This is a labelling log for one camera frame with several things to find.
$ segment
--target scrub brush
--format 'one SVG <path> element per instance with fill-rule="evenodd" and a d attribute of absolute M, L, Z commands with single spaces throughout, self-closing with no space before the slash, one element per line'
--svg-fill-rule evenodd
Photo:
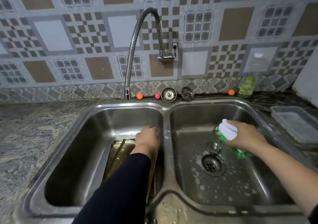
<path fill-rule="evenodd" d="M 237 128 L 229 124 L 226 119 L 223 119 L 222 123 L 220 123 L 220 125 L 216 128 L 215 134 L 222 142 L 225 143 L 227 140 L 232 140 L 236 137 Z M 241 151 L 234 147 L 231 147 L 231 149 L 236 153 L 238 159 L 252 156 L 252 154 L 248 151 Z"/>

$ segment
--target stainless steel sink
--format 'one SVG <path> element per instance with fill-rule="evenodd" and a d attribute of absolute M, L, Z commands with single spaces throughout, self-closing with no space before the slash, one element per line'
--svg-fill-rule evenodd
<path fill-rule="evenodd" d="M 36 174 L 15 209 L 21 223 L 73 218 L 100 186 L 114 140 L 134 138 L 145 126 L 160 129 L 156 189 L 147 215 L 157 218 L 165 196 L 208 216 L 301 214 L 271 170 L 257 157 L 237 159 L 219 143 L 225 173 L 203 170 L 208 142 L 223 118 L 256 126 L 269 143 L 308 166 L 305 157 L 281 138 L 245 100 L 203 98 L 192 102 L 130 101 L 92 106 L 76 121 Z"/>

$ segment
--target dark blue sleeve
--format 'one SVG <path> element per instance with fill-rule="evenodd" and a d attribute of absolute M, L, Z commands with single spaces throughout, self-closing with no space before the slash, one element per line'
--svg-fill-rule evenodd
<path fill-rule="evenodd" d="M 129 155 L 94 192 L 73 224 L 143 224 L 150 168 L 147 155 Z"/>
<path fill-rule="evenodd" d="M 317 204 L 317 206 L 315 206 L 315 208 L 311 212 L 310 216 L 308 217 L 308 220 L 311 224 L 318 223 L 318 204 Z"/>

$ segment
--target clear plastic lid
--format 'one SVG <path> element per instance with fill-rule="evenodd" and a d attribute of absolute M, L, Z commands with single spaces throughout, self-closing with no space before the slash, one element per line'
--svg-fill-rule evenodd
<path fill-rule="evenodd" d="M 292 107 L 271 107 L 272 117 L 298 142 L 318 144 L 318 121 L 304 109 Z"/>

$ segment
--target granite countertop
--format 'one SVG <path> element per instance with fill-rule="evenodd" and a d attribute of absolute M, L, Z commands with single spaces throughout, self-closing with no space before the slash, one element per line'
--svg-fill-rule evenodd
<path fill-rule="evenodd" d="M 14 206 L 30 181 L 89 106 L 119 99 L 0 105 L 0 213 L 13 222 Z M 271 106 L 300 106 L 318 117 L 318 110 L 291 92 L 254 93 L 250 101 L 318 167 L 318 147 L 301 145 L 271 117 Z"/>

